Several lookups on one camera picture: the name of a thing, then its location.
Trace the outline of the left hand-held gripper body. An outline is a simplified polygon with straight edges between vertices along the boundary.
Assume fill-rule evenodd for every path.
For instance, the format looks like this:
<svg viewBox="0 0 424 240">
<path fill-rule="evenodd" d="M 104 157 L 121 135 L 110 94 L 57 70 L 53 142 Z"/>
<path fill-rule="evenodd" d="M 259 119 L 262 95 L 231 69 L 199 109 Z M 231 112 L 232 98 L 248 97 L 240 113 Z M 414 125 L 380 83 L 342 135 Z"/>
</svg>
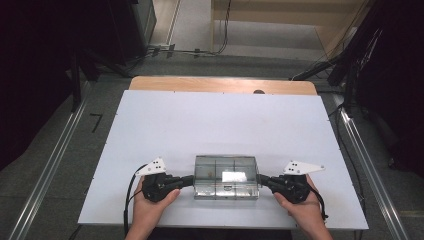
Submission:
<svg viewBox="0 0 424 240">
<path fill-rule="evenodd" d="M 180 177 L 166 173 L 166 165 L 161 157 L 143 165 L 135 175 L 144 178 L 142 192 L 144 198 L 151 202 L 159 202 L 174 189 L 182 187 Z"/>
</svg>

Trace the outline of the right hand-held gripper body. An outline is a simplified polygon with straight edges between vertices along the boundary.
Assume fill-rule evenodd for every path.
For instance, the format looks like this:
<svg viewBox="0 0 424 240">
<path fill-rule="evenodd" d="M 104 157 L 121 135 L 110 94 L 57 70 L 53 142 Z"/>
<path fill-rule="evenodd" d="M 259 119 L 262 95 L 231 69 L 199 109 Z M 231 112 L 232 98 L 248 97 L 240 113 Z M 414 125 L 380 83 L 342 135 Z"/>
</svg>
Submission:
<svg viewBox="0 0 424 240">
<path fill-rule="evenodd" d="M 320 203 L 323 199 L 320 193 L 311 185 L 308 176 L 312 172 L 324 170 L 321 165 L 314 165 L 299 161 L 290 161 L 279 176 L 270 178 L 270 189 L 273 193 L 278 192 L 290 203 L 300 204 L 304 202 L 310 193 L 313 193 Z"/>
</svg>

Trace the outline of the clear grey compartment box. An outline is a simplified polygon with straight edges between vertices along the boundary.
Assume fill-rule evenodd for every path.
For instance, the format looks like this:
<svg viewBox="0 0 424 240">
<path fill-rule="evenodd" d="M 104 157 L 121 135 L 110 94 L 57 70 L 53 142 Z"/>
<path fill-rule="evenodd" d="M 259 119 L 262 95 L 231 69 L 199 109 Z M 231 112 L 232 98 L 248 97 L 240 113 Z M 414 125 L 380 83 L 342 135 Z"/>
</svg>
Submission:
<svg viewBox="0 0 424 240">
<path fill-rule="evenodd" d="M 259 174 L 254 156 L 198 155 L 194 170 L 194 198 L 257 200 Z"/>
</svg>

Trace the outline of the person's right hand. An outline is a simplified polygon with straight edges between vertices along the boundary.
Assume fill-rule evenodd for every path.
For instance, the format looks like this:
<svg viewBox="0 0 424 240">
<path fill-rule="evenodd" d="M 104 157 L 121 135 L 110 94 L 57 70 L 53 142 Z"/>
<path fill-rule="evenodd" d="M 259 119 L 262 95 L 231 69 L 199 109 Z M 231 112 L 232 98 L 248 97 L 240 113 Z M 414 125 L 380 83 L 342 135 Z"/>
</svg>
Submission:
<svg viewBox="0 0 424 240">
<path fill-rule="evenodd" d="M 310 193 L 304 202 L 298 204 L 289 202 L 280 193 L 274 193 L 274 197 L 279 205 L 286 209 L 288 214 L 294 218 L 301 230 L 303 227 L 325 226 L 321 216 L 320 203 L 314 193 Z"/>
</svg>

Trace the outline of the person's left hand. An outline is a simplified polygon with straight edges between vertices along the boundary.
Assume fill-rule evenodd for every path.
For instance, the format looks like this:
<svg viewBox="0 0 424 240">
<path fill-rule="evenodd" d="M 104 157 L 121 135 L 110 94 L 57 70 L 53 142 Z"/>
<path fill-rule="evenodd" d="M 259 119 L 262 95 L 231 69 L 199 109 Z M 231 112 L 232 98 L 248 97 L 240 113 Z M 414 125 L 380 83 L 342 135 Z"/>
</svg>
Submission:
<svg viewBox="0 0 424 240">
<path fill-rule="evenodd" d="M 179 196 L 180 190 L 172 190 L 163 200 L 151 202 L 144 198 L 142 193 L 144 177 L 136 187 L 133 202 L 132 226 L 142 230 L 153 229 L 159 222 L 165 209 L 170 206 Z"/>
</svg>

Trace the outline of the wooden table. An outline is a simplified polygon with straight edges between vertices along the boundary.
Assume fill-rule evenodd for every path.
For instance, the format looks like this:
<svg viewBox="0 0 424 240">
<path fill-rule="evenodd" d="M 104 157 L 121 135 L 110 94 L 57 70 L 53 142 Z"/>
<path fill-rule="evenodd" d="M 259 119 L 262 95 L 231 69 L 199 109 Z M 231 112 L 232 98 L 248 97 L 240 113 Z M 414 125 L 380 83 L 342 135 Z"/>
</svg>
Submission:
<svg viewBox="0 0 424 240">
<path fill-rule="evenodd" d="M 262 80 L 233 77 L 137 76 L 131 80 L 129 89 L 175 92 L 317 95 L 316 87 L 309 81 Z"/>
</svg>

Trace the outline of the black metal stand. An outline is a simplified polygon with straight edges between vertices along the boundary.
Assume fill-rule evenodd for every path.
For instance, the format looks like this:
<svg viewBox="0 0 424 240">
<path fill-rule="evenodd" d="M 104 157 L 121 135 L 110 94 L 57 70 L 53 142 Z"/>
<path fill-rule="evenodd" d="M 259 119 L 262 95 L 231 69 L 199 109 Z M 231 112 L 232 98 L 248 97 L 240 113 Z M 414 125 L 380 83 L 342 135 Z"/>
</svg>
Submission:
<svg viewBox="0 0 424 240">
<path fill-rule="evenodd" d="M 339 55 L 325 62 L 315 64 L 311 69 L 294 75 L 290 80 L 305 81 L 309 77 L 332 67 L 333 70 L 328 76 L 327 82 L 330 86 L 340 86 L 344 83 L 343 102 L 340 107 L 350 113 L 354 85 L 358 79 L 362 61 L 373 51 L 381 33 L 382 30 L 379 28 L 366 30 L 365 32 L 357 30 L 348 46 Z"/>
<path fill-rule="evenodd" d="M 123 68 L 90 49 L 71 48 L 69 50 L 69 57 L 73 98 L 72 112 L 75 112 L 82 104 L 80 72 L 83 72 L 88 81 L 97 81 L 100 77 L 100 70 L 97 68 L 97 65 L 100 64 L 121 77 L 131 78 L 128 71 L 125 71 Z"/>
</svg>

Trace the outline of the dark curtain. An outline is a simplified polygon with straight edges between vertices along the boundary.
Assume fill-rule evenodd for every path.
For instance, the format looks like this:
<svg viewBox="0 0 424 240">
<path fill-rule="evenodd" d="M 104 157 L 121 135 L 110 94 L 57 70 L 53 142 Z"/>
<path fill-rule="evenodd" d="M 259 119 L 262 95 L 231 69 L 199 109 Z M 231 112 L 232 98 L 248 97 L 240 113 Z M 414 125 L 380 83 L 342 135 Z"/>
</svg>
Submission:
<svg viewBox="0 0 424 240">
<path fill-rule="evenodd" d="M 382 2 L 356 100 L 377 124 L 393 166 L 424 178 L 424 0 Z"/>
<path fill-rule="evenodd" d="M 48 0 L 0 0 L 0 171 L 19 158 L 72 82 Z"/>
</svg>

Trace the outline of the black cabinet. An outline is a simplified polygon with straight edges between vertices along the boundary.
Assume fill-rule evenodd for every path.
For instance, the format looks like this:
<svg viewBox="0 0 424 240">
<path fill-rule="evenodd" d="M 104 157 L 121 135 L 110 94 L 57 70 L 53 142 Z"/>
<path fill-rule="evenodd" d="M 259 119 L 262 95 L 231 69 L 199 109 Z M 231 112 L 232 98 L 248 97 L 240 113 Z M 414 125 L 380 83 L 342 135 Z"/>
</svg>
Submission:
<svg viewBox="0 0 424 240">
<path fill-rule="evenodd" d="M 118 62 L 143 57 L 157 23 L 153 0 L 109 0 L 118 40 Z"/>
</svg>

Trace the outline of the aluminium floor rail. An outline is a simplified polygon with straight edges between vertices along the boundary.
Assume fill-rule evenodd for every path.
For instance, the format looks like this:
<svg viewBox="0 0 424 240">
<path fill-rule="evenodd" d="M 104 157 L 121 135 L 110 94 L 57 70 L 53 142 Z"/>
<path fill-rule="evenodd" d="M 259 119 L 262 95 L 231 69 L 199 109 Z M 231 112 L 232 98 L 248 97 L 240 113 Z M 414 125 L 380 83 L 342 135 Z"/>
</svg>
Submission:
<svg viewBox="0 0 424 240">
<path fill-rule="evenodd" d="M 44 197 L 50 187 L 50 184 L 57 172 L 62 158 L 68 148 L 77 125 L 80 122 L 82 114 L 86 108 L 87 100 L 92 92 L 94 83 L 86 82 L 82 88 L 82 100 L 74 112 L 70 114 L 67 122 L 56 142 L 49 159 L 41 172 L 31 194 L 25 201 L 24 207 L 19 214 L 19 218 L 14 225 L 12 232 L 7 240 L 25 240 L 27 233 L 35 219 Z"/>
<path fill-rule="evenodd" d="M 365 176 L 374 193 L 380 211 L 385 219 L 388 230 L 393 240 L 410 240 L 409 235 L 401 221 L 400 215 L 396 210 L 383 181 L 375 168 L 364 142 L 355 125 L 355 121 L 348 115 L 343 108 L 344 98 L 340 95 L 333 95 L 334 103 L 341 106 L 339 113 L 343 121 L 344 128 L 347 131 L 349 139 L 358 156 L 358 161 L 364 171 Z"/>
</svg>

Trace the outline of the beige wooden frame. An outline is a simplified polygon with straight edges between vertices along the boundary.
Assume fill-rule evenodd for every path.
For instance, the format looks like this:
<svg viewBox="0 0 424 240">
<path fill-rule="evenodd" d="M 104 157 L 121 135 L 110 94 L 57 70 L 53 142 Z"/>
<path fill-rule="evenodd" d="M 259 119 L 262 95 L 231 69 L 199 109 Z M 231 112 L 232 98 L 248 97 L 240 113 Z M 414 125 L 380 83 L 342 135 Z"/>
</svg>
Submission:
<svg viewBox="0 0 424 240">
<path fill-rule="evenodd" d="M 211 24 L 230 21 L 313 26 L 327 57 L 342 51 L 343 41 L 367 14 L 370 0 L 209 0 Z"/>
</svg>

